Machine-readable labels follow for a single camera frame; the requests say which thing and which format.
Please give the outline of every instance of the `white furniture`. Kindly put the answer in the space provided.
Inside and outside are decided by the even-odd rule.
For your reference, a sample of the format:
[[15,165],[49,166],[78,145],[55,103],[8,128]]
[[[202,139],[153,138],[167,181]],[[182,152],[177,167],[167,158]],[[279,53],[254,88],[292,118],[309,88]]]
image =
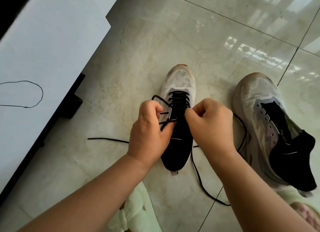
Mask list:
[[110,29],[116,0],[29,0],[0,41],[0,192]]

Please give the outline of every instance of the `finger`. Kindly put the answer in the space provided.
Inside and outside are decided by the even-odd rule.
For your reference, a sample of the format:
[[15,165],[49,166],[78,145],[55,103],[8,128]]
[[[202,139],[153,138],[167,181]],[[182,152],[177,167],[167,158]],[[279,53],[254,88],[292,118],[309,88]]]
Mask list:
[[192,109],[201,117],[209,108],[215,107],[217,104],[217,101],[206,98],[196,104]]
[[156,113],[163,111],[162,106],[154,100],[147,100],[142,102],[139,109],[139,116],[149,118],[156,116]]
[[194,109],[187,108],[184,112],[184,117],[189,125],[189,128],[192,129],[194,125],[197,125],[202,118],[194,111]]
[[168,123],[161,132],[161,139],[165,142],[169,142],[170,138],[172,136],[172,133],[174,131],[174,126],[176,122],[170,122]]

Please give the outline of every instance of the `tile floor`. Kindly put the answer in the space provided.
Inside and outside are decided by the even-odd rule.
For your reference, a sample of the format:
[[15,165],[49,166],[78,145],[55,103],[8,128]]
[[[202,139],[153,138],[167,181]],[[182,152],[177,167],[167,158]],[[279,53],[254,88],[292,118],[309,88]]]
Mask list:
[[[239,80],[269,75],[290,117],[320,138],[319,8],[320,0],[118,0],[107,15],[111,30],[83,70],[81,108],[49,133],[0,208],[0,231],[15,231],[119,159],[126,144],[86,139],[128,140],[140,103],[179,63],[194,72],[196,102],[211,97],[229,108]],[[236,145],[241,135],[235,124]],[[311,157],[318,182],[319,149]],[[200,149],[194,159],[206,189],[227,201]],[[190,162],[173,177],[158,161],[144,183],[163,232],[241,231],[232,209],[202,192]]]

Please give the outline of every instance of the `person's right arm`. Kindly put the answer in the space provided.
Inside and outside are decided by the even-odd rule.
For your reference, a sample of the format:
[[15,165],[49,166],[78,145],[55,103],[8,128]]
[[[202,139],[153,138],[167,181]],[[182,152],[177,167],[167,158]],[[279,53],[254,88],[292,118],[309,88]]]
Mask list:
[[314,232],[237,153],[233,144],[232,112],[204,99],[185,112],[194,140],[224,186],[244,232]]

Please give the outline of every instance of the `person's left hand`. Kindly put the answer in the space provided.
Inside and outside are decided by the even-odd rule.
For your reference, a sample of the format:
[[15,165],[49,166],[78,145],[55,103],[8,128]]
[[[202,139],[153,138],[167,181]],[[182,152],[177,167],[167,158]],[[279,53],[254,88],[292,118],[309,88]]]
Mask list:
[[174,129],[175,123],[171,122],[162,132],[160,131],[158,118],[162,111],[163,108],[157,101],[142,102],[138,120],[131,129],[127,155],[136,159],[147,169],[150,169],[163,154]]

